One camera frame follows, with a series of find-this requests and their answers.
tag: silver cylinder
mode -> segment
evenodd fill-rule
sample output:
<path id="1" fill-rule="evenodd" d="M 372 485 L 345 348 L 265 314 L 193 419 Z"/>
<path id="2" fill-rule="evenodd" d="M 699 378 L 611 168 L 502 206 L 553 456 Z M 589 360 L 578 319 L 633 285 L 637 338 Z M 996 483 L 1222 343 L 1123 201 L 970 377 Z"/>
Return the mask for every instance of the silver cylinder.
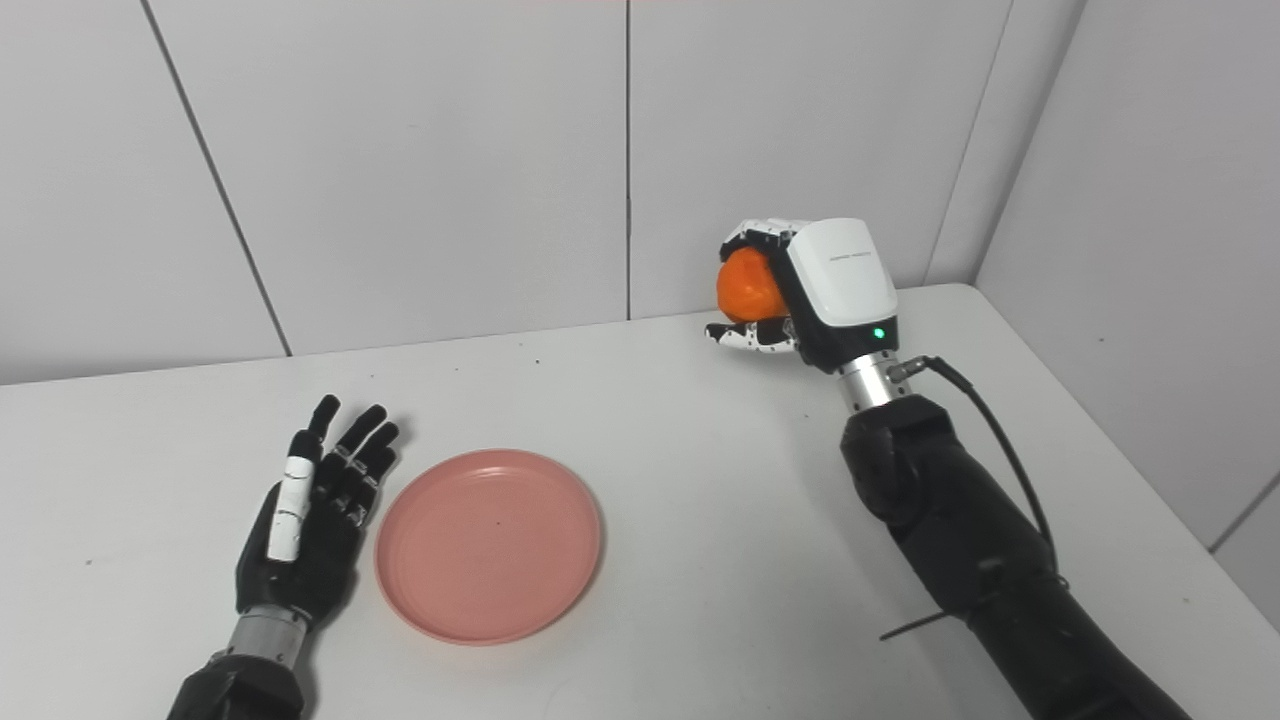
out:
<path id="1" fill-rule="evenodd" d="M 890 379 L 888 369 L 893 365 L 897 365 L 897 355 L 884 350 L 840 366 L 840 387 L 850 413 L 861 413 L 911 395 L 906 379 L 900 383 Z"/>
<path id="2" fill-rule="evenodd" d="M 236 623 L 227 655 L 265 657 L 292 669 L 307 637 L 302 615 L 275 605 L 250 607 Z"/>

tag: table surface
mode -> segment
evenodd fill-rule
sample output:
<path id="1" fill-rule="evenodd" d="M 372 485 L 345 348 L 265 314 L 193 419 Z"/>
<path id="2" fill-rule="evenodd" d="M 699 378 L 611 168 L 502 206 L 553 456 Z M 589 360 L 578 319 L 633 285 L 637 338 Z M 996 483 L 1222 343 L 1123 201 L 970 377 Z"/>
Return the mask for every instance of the table surface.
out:
<path id="1" fill-rule="evenodd" d="M 227 641 L 244 534 L 333 392 L 339 423 L 383 402 L 407 430 L 383 509 L 440 460 L 518 447 L 581 475 L 605 548 L 559 621 L 472 648 L 396 618 L 367 542 L 300 665 L 314 717 L 1024 720 L 959 623 L 877 641 L 934 609 L 854 493 L 836 382 L 712 345 L 709 318 L 0 387 L 4 715 L 163 717 Z M 1280 635 L 991 305 L 908 290 L 901 331 L 1002 419 L 1111 638 L 1194 717 L 1280 717 Z M 913 383 L 1020 502 L 968 401 Z"/>

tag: black cable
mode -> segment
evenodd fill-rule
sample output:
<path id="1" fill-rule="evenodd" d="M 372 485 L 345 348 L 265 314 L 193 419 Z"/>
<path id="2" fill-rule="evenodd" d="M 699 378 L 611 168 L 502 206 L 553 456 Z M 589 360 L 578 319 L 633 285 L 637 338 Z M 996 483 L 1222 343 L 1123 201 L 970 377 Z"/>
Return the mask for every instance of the black cable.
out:
<path id="1" fill-rule="evenodd" d="M 937 623 L 938 620 L 946 618 L 947 615 L 950 615 L 950 614 L 946 610 L 940 610 L 938 612 L 934 612 L 933 615 L 929 615 L 928 618 L 920 618 L 919 620 L 911 620 L 906 625 L 900 625 L 900 626 L 893 628 L 892 630 L 884 633 L 883 635 L 881 635 L 881 642 L 884 642 L 884 641 L 887 641 L 890 638 L 896 638 L 897 635 L 901 635 L 902 633 L 914 630 L 916 628 L 923 628 L 923 626 L 928 625 L 929 623 Z"/>
<path id="2" fill-rule="evenodd" d="M 991 427 L 991 433 L 996 436 L 996 441 L 1000 443 L 1000 448 L 1005 451 L 1005 457 L 1009 459 L 1009 464 L 1014 468 L 1014 477 L 1018 478 L 1018 484 L 1023 486 L 1023 493 L 1027 496 L 1027 505 L 1032 509 L 1032 515 L 1036 518 L 1036 525 L 1039 528 L 1041 537 L 1048 543 L 1050 562 L 1052 564 L 1053 571 L 1057 571 L 1057 548 L 1053 547 L 1053 536 L 1048 530 L 1048 518 L 1044 516 L 1044 509 L 1041 507 L 1039 496 L 1036 495 L 1036 488 L 1032 487 L 1030 478 L 1027 477 L 1027 470 L 1023 468 L 1023 461 L 1018 459 L 1018 452 L 1014 450 L 1014 445 L 1009 442 L 1009 436 L 1005 434 L 1005 429 L 1000 427 L 1000 420 L 987 407 L 987 402 L 982 400 L 978 391 L 974 389 L 973 383 L 968 378 L 960 374 L 946 360 L 936 356 L 923 357 L 924 365 L 933 370 L 934 373 L 942 375 L 951 384 L 969 396 L 978 411 L 982 413 L 983 419 L 987 420 L 987 425 Z"/>

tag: orange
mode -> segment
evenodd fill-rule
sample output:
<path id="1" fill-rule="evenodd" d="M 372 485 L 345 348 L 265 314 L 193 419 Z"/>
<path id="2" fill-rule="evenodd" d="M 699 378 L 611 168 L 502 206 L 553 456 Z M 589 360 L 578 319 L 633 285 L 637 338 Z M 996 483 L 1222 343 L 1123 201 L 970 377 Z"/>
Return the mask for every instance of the orange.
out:
<path id="1" fill-rule="evenodd" d="M 716 278 L 716 301 L 735 323 L 750 323 L 787 314 L 769 261 L 759 250 L 744 247 L 728 256 Z"/>

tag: white robotic hand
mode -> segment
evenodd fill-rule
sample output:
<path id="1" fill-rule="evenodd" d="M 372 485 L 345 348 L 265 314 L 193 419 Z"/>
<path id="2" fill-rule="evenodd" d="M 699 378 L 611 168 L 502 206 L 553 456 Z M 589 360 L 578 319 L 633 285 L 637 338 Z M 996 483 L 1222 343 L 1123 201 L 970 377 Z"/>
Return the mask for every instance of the white robotic hand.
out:
<path id="1" fill-rule="evenodd" d="M 769 251 L 781 251 L 786 240 L 808 224 L 809 220 L 785 220 L 781 218 L 742 220 L 721 243 L 721 263 L 744 247 L 755 247 L 765 255 Z M 791 318 L 786 315 L 750 323 L 710 323 L 705 332 L 707 337 L 717 343 L 735 350 L 753 352 L 795 352 L 796 350 L 795 327 Z"/>
<path id="2" fill-rule="evenodd" d="M 764 256 L 788 314 L 712 323 L 707 337 L 755 352 L 797 350 L 827 373 L 896 347 L 897 293 L 863 220 L 744 220 L 721 243 L 721 263 L 744 249 Z"/>

